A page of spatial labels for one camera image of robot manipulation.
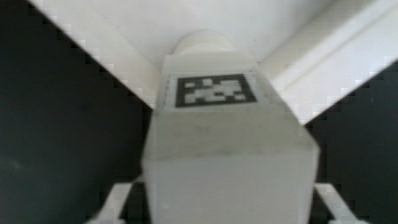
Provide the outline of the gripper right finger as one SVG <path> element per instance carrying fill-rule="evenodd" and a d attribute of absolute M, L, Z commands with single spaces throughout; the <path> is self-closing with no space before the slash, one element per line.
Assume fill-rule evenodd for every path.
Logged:
<path fill-rule="evenodd" d="M 371 224 L 355 216 L 330 183 L 314 184 L 309 224 Z"/>

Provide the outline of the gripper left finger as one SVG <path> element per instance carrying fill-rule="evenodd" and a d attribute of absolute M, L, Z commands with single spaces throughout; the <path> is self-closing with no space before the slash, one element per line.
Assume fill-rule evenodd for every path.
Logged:
<path fill-rule="evenodd" d="M 142 208 L 131 202 L 142 185 L 142 181 L 114 184 L 103 206 L 85 224 L 133 224 L 142 220 Z"/>

